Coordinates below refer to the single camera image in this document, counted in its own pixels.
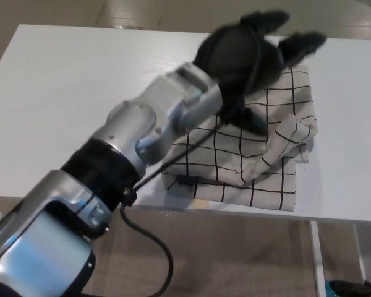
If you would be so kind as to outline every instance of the tiled floor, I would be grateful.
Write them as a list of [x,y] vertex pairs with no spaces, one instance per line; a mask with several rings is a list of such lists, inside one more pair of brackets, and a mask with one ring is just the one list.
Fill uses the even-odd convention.
[[[352,0],[0,0],[0,57],[18,24],[209,32],[246,12],[272,8],[292,15],[278,34],[319,29],[335,38],[371,39],[370,6]],[[306,222],[132,209],[129,214],[173,250],[176,269],[167,296],[316,295]],[[326,277],[361,280],[351,226],[324,223],[320,230]],[[166,263],[160,250],[117,215],[109,234],[94,245],[99,262],[89,292],[145,296],[162,281]]]

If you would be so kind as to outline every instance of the wire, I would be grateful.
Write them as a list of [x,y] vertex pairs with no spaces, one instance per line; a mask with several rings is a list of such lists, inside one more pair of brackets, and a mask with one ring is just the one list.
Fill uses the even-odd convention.
[[144,236],[147,236],[148,238],[152,239],[157,245],[159,245],[163,249],[163,251],[166,255],[166,258],[168,258],[169,268],[168,268],[168,274],[166,276],[166,280],[163,283],[162,287],[156,293],[150,295],[149,297],[161,296],[166,291],[166,289],[168,288],[168,286],[171,282],[172,276],[173,276],[173,256],[172,256],[172,253],[171,253],[170,249],[156,235],[154,235],[153,233],[143,229],[142,227],[138,226],[137,224],[135,224],[134,222],[129,220],[129,218],[127,217],[127,215],[125,213],[125,205],[124,204],[121,204],[121,207],[119,209],[119,213],[121,214],[121,218],[123,219],[123,221],[125,222],[126,225],[131,227],[133,230],[143,234]]
[[[258,43],[258,38],[257,38],[255,32],[253,31],[253,29],[252,28],[249,28],[249,29],[250,29],[250,32],[251,32],[252,42],[254,43],[254,47],[255,47],[255,57],[254,57],[255,64],[254,64],[254,67],[252,69],[252,73],[250,74],[250,77],[249,77],[249,79],[247,81],[247,84],[246,84],[246,87],[245,87],[245,90],[244,90],[244,94],[238,100],[243,99],[244,96],[246,96],[246,95],[248,95],[250,93],[250,91],[251,91],[251,89],[253,87],[253,84],[255,82],[255,79],[257,77],[258,70],[260,69],[260,60],[261,60],[260,44]],[[226,111],[227,114],[231,114],[232,112],[233,112],[233,110],[227,110]],[[133,192],[137,192],[138,190],[140,190],[147,183],[149,183],[153,178],[155,178],[157,175],[159,175],[160,173],[162,173],[165,169],[167,169],[172,164],[174,164],[175,162],[179,161],[185,155],[187,155],[188,153],[191,153],[198,146],[200,146],[201,144],[203,144],[207,139],[209,139],[209,137],[211,137],[214,133],[216,133],[216,131],[222,125],[223,125],[223,122],[220,121],[220,123],[217,124],[212,130],[210,130],[210,132],[207,135],[205,135],[200,140],[198,140],[196,143],[194,143],[194,145],[191,146],[191,148],[187,148],[184,152],[182,152],[179,155],[173,157],[168,162],[166,162],[161,167],[159,167],[156,171],[154,171],[152,174],[150,174],[148,177],[146,177],[143,181],[141,181],[136,187],[134,187]]]
[[[242,100],[244,96],[246,96],[250,93],[250,91],[252,90],[252,87],[254,86],[254,82],[255,82],[255,79],[257,77],[258,70],[260,69],[260,60],[261,60],[260,44],[258,43],[257,36],[256,36],[256,34],[255,34],[255,32],[253,31],[252,28],[250,28],[250,31],[252,33],[252,35],[251,35],[252,36],[252,41],[254,42],[254,46],[255,46],[255,64],[254,64],[254,67],[252,69],[252,73],[250,74],[250,77],[249,77],[249,79],[247,81],[247,84],[245,86],[244,94],[238,100]],[[234,111],[234,108],[232,108],[232,109],[230,108],[229,110],[226,110],[225,112],[227,114],[231,114],[233,111]],[[135,194],[139,189],[144,187],[147,183],[149,183],[153,178],[155,178],[160,173],[162,173],[165,169],[170,167],[175,162],[179,161],[181,158],[186,156],[188,153],[191,153],[192,151],[194,151],[197,147],[199,147],[207,139],[209,139],[214,133],[216,133],[216,131],[223,125],[223,123],[224,123],[224,121],[220,121],[220,123],[218,123],[212,130],[210,130],[208,134],[206,134],[200,140],[198,140],[196,143],[194,143],[194,145],[191,146],[191,148],[187,147],[187,149],[184,152],[182,152],[179,155],[173,157],[172,159],[170,159],[170,161],[166,162],[161,167],[159,167],[156,171],[154,171],[152,174],[150,174],[148,177],[146,177],[142,182],[140,182],[140,184],[138,184],[136,187],[134,187],[132,192]],[[152,239],[156,244],[158,244],[162,248],[166,257],[168,258],[169,267],[168,267],[168,274],[166,276],[166,280],[163,283],[162,287],[156,293],[150,295],[149,297],[161,296],[166,291],[166,289],[168,289],[168,286],[169,286],[169,284],[171,282],[171,279],[172,279],[172,276],[173,276],[173,266],[174,265],[173,265],[173,256],[171,254],[171,251],[169,250],[167,245],[165,245],[165,243],[162,240],[160,240],[156,235],[154,235],[153,233],[143,229],[142,227],[138,226],[137,224],[135,224],[134,222],[129,220],[129,218],[125,214],[125,205],[124,204],[121,204],[119,212],[121,214],[121,218],[123,219],[123,221],[125,222],[126,225],[131,227],[133,230],[135,230],[135,231],[147,236],[148,238]]]
[[143,181],[138,184],[136,187],[134,187],[133,191],[136,192],[138,191],[141,187],[143,187],[144,185],[146,185],[146,183],[148,183],[149,181],[151,181],[155,176],[159,175],[161,172],[163,172],[165,169],[167,169],[168,167],[170,167],[173,163],[179,161],[181,158],[183,158],[185,155],[187,155],[188,153],[191,153],[193,150],[195,150],[198,146],[200,146],[201,144],[203,144],[206,140],[208,140],[221,126],[223,125],[223,123],[219,123],[217,124],[212,130],[209,131],[208,134],[206,134],[205,136],[203,136],[200,140],[198,140],[196,143],[194,143],[192,145],[191,148],[188,148],[187,150],[185,150],[184,152],[180,153],[179,155],[173,157],[172,159],[170,159],[170,161],[166,162],[165,164],[162,164],[161,167],[159,167],[156,171],[154,171],[152,174],[150,174],[148,177],[146,177],[145,179],[143,179]]

